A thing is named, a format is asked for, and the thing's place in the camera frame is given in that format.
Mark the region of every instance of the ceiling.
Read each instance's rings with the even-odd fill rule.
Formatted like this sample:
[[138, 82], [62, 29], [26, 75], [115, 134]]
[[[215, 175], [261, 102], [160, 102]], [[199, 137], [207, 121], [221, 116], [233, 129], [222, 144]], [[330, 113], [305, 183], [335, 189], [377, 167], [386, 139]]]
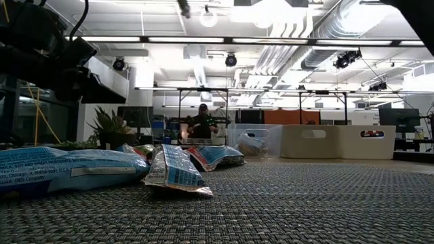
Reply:
[[[313, 10], [314, 25], [321, 20], [338, 0], [323, 0], [323, 7]], [[239, 36], [265, 37], [271, 28], [258, 28], [253, 23], [231, 22], [230, 12], [233, 1], [222, 0], [224, 7], [211, 7], [218, 14], [217, 24], [208, 28], [200, 23], [202, 5], [192, 5], [192, 17], [186, 19], [180, 15], [178, 5], [156, 4], [114, 4], [91, 0], [90, 10], [82, 24], [81, 35], [167, 35], [167, 36]], [[58, 12], [72, 26], [81, 17], [84, 3], [80, 0], [48, 0], [46, 7]], [[391, 12], [377, 26], [369, 30], [362, 38], [369, 39], [417, 39], [418, 37], [398, 11]], [[183, 45], [171, 44], [99, 44], [99, 59], [110, 64], [115, 56], [125, 56], [130, 63], [138, 62], [143, 56], [153, 59], [156, 82], [186, 81], [193, 76], [193, 65], [184, 59]], [[207, 55], [204, 62], [207, 76], [232, 77], [237, 68], [254, 66], [261, 56], [260, 45], [206, 45], [208, 51], [223, 55]], [[235, 68], [224, 64], [228, 52], [234, 52], [238, 63]], [[401, 83], [402, 74], [409, 71], [401, 68], [407, 64], [432, 60], [432, 55], [425, 48], [362, 48], [364, 60], [377, 74], [391, 73], [391, 83]], [[332, 62], [324, 62], [319, 70], [309, 76], [309, 85], [315, 84], [322, 89], [343, 87], [347, 84], [361, 84], [376, 77], [376, 74], [361, 60], [341, 70], [336, 75]]]

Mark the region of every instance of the gray carpet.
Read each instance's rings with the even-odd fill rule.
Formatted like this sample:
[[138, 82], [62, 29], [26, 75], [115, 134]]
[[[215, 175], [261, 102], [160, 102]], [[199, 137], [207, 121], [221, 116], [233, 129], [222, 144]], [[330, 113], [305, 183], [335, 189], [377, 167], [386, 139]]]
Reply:
[[141, 184], [0, 203], [0, 243], [434, 243], [434, 177], [347, 164], [203, 173], [214, 198]]

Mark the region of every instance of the person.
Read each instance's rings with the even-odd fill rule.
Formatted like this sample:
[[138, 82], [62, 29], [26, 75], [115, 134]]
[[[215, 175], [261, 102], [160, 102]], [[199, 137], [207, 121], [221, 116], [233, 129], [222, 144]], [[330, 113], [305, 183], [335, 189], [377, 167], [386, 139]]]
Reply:
[[211, 132], [217, 134], [217, 124], [210, 114], [208, 114], [208, 106], [201, 104], [199, 106], [199, 114], [194, 116], [189, 121], [187, 128], [189, 138], [211, 139]]

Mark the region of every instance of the black cable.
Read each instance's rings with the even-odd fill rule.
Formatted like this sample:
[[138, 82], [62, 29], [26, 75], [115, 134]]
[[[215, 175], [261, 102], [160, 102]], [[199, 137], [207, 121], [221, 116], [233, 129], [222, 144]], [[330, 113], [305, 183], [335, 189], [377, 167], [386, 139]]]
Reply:
[[[363, 59], [363, 58], [361, 58], [364, 62], [365, 62], [365, 64], [366, 64], [366, 66], [368, 66], [368, 68], [377, 76], [377, 78], [379, 78], [381, 81], [383, 81], [381, 78], [380, 78], [380, 76], [379, 75], [377, 75], [377, 73], [375, 73], [375, 71], [371, 68], [371, 66]], [[387, 85], [386, 84], [386, 86], [387, 86], [387, 88], [389, 88], [390, 90], [392, 90], [392, 92], [394, 92], [393, 91], [393, 89], [389, 86], [389, 85]], [[403, 97], [401, 97], [399, 94], [395, 94], [398, 98], [401, 98], [401, 100], [403, 101], [403, 102], [405, 102], [410, 108], [413, 108], [413, 109], [417, 109], [417, 108], [414, 108], [410, 103], [408, 103], [407, 101], [405, 101], [404, 100], [404, 98]], [[432, 108], [434, 106], [434, 103], [431, 105], [431, 107], [428, 109], [428, 112], [429, 112], [429, 110]], [[427, 126], [427, 129], [428, 129], [428, 132], [429, 132], [429, 126], [428, 126], [428, 122], [427, 122], [427, 118], [423, 118], [423, 121], [425, 122], [425, 125]], [[429, 138], [432, 140], [433, 139], [433, 136], [431, 135], [431, 133], [428, 133], [429, 134]]]
[[77, 22], [77, 24], [74, 26], [74, 28], [71, 31], [71, 33], [69, 34], [69, 41], [70, 42], [73, 42], [73, 37], [74, 37], [75, 33], [80, 28], [81, 24], [83, 24], [84, 20], [86, 19], [87, 13], [89, 12], [89, 0], [84, 0], [84, 4], [85, 4], [85, 6], [84, 6], [83, 15], [81, 16], [81, 18]]

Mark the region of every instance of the white ceiling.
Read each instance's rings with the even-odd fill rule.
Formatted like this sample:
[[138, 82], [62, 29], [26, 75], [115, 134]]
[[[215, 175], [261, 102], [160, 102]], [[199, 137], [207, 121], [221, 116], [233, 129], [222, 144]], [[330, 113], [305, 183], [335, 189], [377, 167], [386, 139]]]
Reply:
[[[314, 21], [318, 21], [337, 0], [324, 0], [321, 9], [315, 10]], [[70, 24], [76, 24], [81, 16], [84, 3], [80, 0], [48, 0], [47, 7], [56, 10]], [[80, 28], [82, 35], [190, 35], [190, 36], [267, 36], [267, 29], [256, 27], [252, 23], [234, 23], [227, 15], [228, 9], [222, 8], [212, 11], [219, 13], [218, 23], [212, 28], [204, 27], [199, 22], [202, 7], [192, 6], [192, 17], [185, 19], [178, 14], [177, 5], [146, 4], [112, 4], [90, 3], [89, 14]], [[363, 37], [371, 39], [416, 39], [417, 36], [406, 20], [398, 11], [386, 17], [378, 26], [366, 33]], [[135, 62], [141, 59], [140, 50], [148, 50], [149, 56], [155, 63], [155, 80], [186, 80], [193, 75], [193, 65], [183, 58], [183, 45], [143, 45], [143, 44], [101, 44], [99, 45], [102, 60], [107, 63], [113, 56], [127, 50], [134, 50], [137, 56], [126, 58]], [[235, 52], [238, 66], [253, 66], [262, 52], [263, 46], [255, 45], [206, 45], [208, 50]], [[394, 68], [387, 68], [387, 62], [413, 62], [413, 60], [431, 60], [432, 55], [425, 48], [363, 48], [363, 58], [373, 66], [377, 74], [383, 74]], [[359, 70], [352, 66], [338, 75], [331, 68], [332, 64], [325, 64], [327, 72], [313, 73], [309, 78], [315, 83], [362, 83], [373, 79], [376, 75], [363, 63], [357, 64]], [[211, 76], [233, 77], [235, 68], [226, 68], [223, 57], [206, 60], [205, 73]]]

